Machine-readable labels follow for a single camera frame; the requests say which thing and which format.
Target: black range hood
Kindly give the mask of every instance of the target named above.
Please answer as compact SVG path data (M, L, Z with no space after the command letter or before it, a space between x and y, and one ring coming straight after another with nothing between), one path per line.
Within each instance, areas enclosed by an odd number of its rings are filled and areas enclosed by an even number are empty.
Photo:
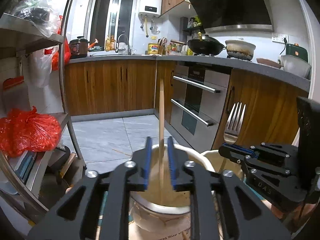
M273 31L268 0L190 0L206 31Z

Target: soap bottle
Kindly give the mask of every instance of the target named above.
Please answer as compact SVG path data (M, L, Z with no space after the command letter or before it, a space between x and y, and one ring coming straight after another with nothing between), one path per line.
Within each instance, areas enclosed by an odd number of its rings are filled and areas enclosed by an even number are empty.
M115 50L116 49L116 41L115 37L112 35L110 39L110 50Z
M110 36L109 36L109 35L107 36L104 50L105 50L105 51L109 51L109 50L110 50Z

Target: fork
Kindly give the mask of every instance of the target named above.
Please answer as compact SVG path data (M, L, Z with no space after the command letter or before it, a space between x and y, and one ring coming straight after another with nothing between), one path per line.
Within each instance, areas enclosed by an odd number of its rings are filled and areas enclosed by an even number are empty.
M241 126L242 126L243 117L244 117L244 111L245 111L245 105L244 105L241 113L241 106L242 106L241 102L240 103L238 102L237 105L236 103L234 103L231 113L228 117L224 134L223 134L224 141L228 144L234 144L238 139ZM219 172L223 171L226 165L226 162L227 162L227 159L224 158Z

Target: tile floor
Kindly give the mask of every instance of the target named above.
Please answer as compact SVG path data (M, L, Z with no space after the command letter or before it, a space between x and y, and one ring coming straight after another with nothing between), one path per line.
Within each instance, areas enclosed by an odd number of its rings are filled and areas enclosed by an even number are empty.
M112 171L129 160L132 152L144 148L147 136L153 144L159 143L159 121L155 115L74 122L73 127L87 168L99 173ZM169 136L164 129L165 141ZM71 152L75 151L68 129L62 139Z

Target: window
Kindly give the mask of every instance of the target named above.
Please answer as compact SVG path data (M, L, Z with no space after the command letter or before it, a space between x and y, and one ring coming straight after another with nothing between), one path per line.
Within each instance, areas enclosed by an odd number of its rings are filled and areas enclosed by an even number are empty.
M133 1L93 0L88 28L90 43L97 39L99 41L97 46L104 47L107 36L114 36L117 41L121 34L126 34L130 41L134 14ZM122 36L119 42L127 44L127 39Z

